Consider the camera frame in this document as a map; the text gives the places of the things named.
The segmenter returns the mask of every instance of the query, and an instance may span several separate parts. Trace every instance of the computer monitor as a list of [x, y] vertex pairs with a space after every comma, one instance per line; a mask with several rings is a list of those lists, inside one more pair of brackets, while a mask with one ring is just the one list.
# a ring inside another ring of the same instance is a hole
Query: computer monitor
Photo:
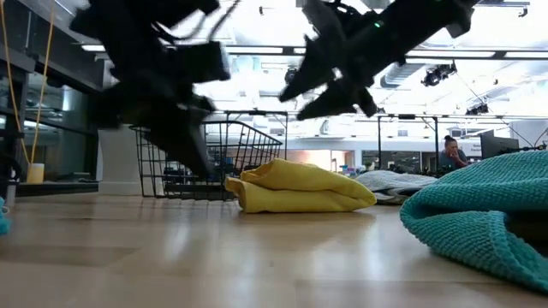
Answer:
[[519, 151], [520, 149], [518, 139], [495, 137], [494, 131], [483, 133], [479, 138], [481, 140], [481, 159]]

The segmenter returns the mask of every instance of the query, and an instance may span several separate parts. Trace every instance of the yellow cup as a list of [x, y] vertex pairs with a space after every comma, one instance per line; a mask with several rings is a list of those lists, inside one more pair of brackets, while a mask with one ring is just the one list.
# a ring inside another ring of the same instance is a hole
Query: yellow cup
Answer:
[[28, 169], [27, 183], [29, 184], [42, 184], [44, 183], [44, 164], [33, 163]]

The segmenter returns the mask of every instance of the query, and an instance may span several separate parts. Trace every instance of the robotic arm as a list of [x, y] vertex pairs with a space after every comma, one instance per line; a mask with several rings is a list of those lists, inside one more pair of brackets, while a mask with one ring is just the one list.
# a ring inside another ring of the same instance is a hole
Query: robotic arm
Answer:
[[[305, 106], [300, 120], [356, 112], [358, 104], [372, 116], [377, 106], [367, 87], [373, 77], [435, 32], [447, 27], [452, 37], [470, 29], [472, 7], [479, 0], [396, 0], [381, 14], [361, 15], [336, 0], [307, 0], [303, 13], [318, 37], [306, 38], [301, 67], [280, 95], [285, 102], [317, 86], [327, 90]], [[120, 82], [101, 99], [101, 128], [131, 123], [146, 129], [146, 138], [195, 174], [211, 171], [201, 122], [214, 110], [211, 100], [193, 92], [193, 84], [227, 80], [222, 46], [178, 45], [171, 28], [200, 10], [219, 8], [217, 0], [89, 0], [71, 29], [101, 41]], [[227, 15], [236, 7], [236, 0]], [[338, 68], [342, 78], [335, 79]]]

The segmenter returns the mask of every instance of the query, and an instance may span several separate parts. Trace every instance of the wooden floor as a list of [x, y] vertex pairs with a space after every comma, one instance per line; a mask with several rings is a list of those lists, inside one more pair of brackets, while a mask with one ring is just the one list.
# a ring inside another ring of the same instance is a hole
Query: wooden floor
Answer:
[[398, 210], [242, 215], [213, 202], [20, 199], [0, 238], [0, 307], [548, 306], [432, 255]]

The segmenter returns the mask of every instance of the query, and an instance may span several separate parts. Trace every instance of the ceiling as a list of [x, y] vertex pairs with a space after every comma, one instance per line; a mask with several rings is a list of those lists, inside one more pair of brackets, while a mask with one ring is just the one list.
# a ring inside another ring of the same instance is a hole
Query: ceiling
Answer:
[[[49, 12], [50, 0], [21, 0], [40, 6], [42, 15]], [[75, 9], [86, 0], [56, 0], [56, 24], [67, 28]], [[213, 14], [196, 35], [204, 39], [234, 0], [221, 0], [223, 9]], [[358, 10], [381, 10], [391, 0], [343, 0]], [[544, 12], [546, 0], [529, 0], [528, 15], [518, 17], [521, 7], [478, 7], [472, 30], [458, 39], [442, 30], [421, 44], [423, 49], [474, 50], [548, 50], [548, 26]], [[301, 0], [243, 0], [216, 35], [216, 40], [231, 45], [303, 46], [304, 35], [313, 35], [306, 18], [298, 8]], [[182, 36], [198, 24], [200, 15], [189, 17], [172, 29]], [[71, 33], [82, 44], [96, 44], [89, 38]], [[232, 56], [233, 79], [199, 85], [198, 91], [213, 97], [220, 109], [298, 110], [322, 89], [307, 93], [293, 102], [280, 104], [275, 96], [284, 87], [283, 77], [289, 66], [298, 65], [298, 56]], [[435, 87], [424, 87], [420, 81], [434, 61], [413, 62], [403, 68], [388, 67], [376, 76], [371, 93], [379, 107], [389, 113], [464, 114], [467, 108], [488, 102], [491, 111], [505, 115], [547, 115], [540, 107], [519, 108], [523, 102], [548, 98], [544, 80], [548, 80], [548, 61], [470, 61], [457, 60], [458, 75], [450, 76]]]

